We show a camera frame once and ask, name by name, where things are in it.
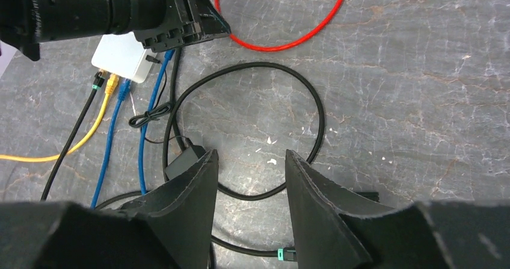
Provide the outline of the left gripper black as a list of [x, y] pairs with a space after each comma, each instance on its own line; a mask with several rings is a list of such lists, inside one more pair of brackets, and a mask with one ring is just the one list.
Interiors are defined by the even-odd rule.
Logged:
[[134, 33], [145, 49], [163, 52], [228, 37], [231, 27], [211, 0], [108, 0], [109, 34]]

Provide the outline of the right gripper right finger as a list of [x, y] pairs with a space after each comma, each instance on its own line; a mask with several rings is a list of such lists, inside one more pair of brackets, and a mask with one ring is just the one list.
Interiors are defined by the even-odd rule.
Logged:
[[285, 178], [300, 268], [508, 268], [508, 200], [421, 200], [395, 209], [288, 150]]

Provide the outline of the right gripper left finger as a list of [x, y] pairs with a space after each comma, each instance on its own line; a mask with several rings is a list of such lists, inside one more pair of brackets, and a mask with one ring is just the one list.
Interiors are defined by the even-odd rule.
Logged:
[[1, 204], [2, 268], [206, 268], [218, 153], [118, 209]]

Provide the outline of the black power adapter with cord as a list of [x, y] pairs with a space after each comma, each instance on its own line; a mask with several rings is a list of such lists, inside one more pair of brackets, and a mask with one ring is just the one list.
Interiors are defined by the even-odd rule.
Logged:
[[205, 149], [201, 146], [194, 145], [190, 139], [182, 136], [179, 131], [179, 127], [176, 120], [176, 114], [178, 111], [179, 104], [175, 98], [176, 94], [176, 80], [177, 72], [180, 65], [182, 50], [175, 49], [167, 51], [165, 53], [164, 61], [161, 66], [161, 72], [166, 72], [167, 64], [171, 57], [174, 57], [174, 64], [171, 74], [170, 81], [170, 100], [161, 105], [157, 105], [153, 108], [149, 108], [144, 114], [140, 114], [132, 117], [129, 120], [129, 126], [133, 128], [145, 128], [151, 121], [159, 120], [160, 117], [169, 115], [167, 122], [167, 132], [165, 133], [165, 140], [161, 141], [164, 145], [164, 149], [168, 150], [170, 142], [170, 131], [174, 131], [174, 138], [177, 138], [177, 143], [181, 148], [182, 153], [178, 155], [174, 161], [168, 162], [167, 152], [164, 152], [163, 165], [164, 165], [164, 177], [166, 181], [174, 179], [178, 175], [181, 175], [192, 167], [205, 153]]

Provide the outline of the white network switch box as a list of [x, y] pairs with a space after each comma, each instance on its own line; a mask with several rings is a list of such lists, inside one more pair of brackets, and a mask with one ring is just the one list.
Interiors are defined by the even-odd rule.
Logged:
[[152, 68], [153, 63], [146, 60], [148, 56], [156, 57], [157, 54], [150, 49], [144, 49], [133, 32], [122, 35], [107, 34], [102, 36], [91, 64], [139, 84], [147, 79]]

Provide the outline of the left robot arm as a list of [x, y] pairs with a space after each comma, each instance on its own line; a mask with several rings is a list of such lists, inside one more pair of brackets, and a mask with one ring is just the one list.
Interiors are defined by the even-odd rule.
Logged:
[[1, 0], [1, 40], [32, 61], [44, 42], [129, 32], [160, 53], [231, 28], [210, 0]]

